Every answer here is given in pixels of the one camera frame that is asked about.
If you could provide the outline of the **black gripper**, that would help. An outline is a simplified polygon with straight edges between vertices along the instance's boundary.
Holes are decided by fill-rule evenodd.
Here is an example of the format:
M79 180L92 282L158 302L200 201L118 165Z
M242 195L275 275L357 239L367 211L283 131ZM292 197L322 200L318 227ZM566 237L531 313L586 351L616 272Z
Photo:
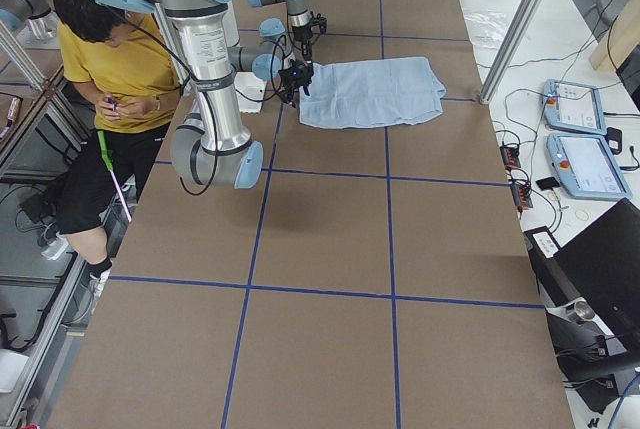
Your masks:
M297 108L296 91L302 89L306 96L310 96L309 85L314 75L314 63L310 54L304 56L304 61L293 61L291 66L280 69L280 89L278 90L281 99L286 99L286 104Z
M315 15L312 11L294 14L292 30L293 40L298 44L301 55L311 57L314 39L326 33L327 18L322 14Z

